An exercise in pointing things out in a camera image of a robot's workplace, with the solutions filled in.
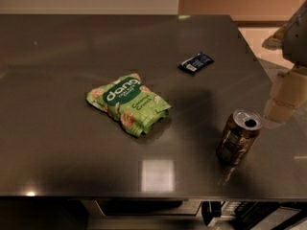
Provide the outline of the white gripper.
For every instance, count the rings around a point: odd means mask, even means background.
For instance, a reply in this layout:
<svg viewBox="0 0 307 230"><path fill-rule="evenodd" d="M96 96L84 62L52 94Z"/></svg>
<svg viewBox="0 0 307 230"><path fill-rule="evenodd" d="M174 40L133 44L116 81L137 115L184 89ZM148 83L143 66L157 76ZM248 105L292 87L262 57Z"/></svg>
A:
<svg viewBox="0 0 307 230"><path fill-rule="evenodd" d="M263 47L281 49L283 58L295 65L279 71L272 83L264 118L275 124L286 123L307 102L307 0L289 21L264 40Z"/></svg>

